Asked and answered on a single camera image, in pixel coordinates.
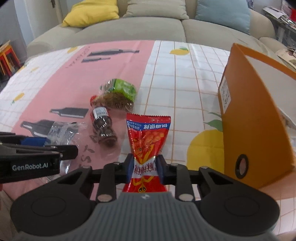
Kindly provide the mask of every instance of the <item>black ring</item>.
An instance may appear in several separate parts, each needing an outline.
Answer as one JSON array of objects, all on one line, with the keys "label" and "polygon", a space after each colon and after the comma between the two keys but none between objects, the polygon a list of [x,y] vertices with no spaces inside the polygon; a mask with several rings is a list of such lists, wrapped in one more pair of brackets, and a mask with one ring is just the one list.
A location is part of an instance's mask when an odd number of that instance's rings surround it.
[{"label": "black ring", "polygon": [[[244,171],[243,174],[241,174],[240,171],[239,171],[239,166],[240,166],[241,161],[243,159],[245,159],[245,161],[246,161],[246,170]],[[237,158],[237,162],[235,163],[235,175],[237,176],[238,179],[243,179],[246,176],[246,174],[248,172],[248,169],[249,169],[249,159],[245,154],[241,154]]]}]

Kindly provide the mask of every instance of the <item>black grommet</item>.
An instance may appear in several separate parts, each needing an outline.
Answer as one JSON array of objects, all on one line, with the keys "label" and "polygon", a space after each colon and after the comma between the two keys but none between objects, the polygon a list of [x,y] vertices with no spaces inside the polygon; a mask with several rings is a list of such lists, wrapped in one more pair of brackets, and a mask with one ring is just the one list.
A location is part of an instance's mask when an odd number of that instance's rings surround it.
[{"label": "black grommet", "polygon": [[241,154],[235,163],[235,175],[238,179],[243,179],[249,169],[249,160],[245,154]]}]

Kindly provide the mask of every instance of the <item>beige couch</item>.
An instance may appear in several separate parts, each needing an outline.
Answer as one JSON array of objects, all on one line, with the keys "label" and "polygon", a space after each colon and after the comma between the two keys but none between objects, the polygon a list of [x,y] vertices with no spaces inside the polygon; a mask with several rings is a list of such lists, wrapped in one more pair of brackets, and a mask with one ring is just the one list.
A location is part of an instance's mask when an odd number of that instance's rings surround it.
[{"label": "beige couch", "polygon": [[[119,15],[127,10],[127,0],[118,0]],[[96,42],[116,40],[171,40],[208,45],[230,50],[233,43],[248,46],[281,61],[274,52],[285,48],[276,41],[274,28],[265,16],[251,11],[250,34],[221,25],[195,20],[197,0],[186,0],[186,11],[190,19],[177,20],[159,17],[120,18],[97,23],[87,28],[56,26],[27,47],[28,57],[40,53]]]}]

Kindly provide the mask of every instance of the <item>yellow pillow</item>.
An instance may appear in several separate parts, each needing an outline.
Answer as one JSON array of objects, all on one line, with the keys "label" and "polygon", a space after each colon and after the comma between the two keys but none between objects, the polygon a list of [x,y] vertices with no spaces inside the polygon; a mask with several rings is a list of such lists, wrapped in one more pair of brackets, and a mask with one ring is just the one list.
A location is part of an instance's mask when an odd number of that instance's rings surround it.
[{"label": "yellow pillow", "polygon": [[62,27],[87,27],[111,19],[119,19],[116,0],[84,0],[73,5]]}]

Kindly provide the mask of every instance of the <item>red snack package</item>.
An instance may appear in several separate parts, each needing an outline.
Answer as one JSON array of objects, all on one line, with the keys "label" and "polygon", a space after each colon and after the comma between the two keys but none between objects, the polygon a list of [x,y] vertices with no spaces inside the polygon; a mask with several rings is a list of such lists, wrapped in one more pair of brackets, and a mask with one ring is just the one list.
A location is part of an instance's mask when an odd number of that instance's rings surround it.
[{"label": "red snack package", "polygon": [[170,116],[148,116],[128,113],[128,138],[134,155],[133,174],[125,192],[163,192],[155,157],[163,147],[170,128]]}]

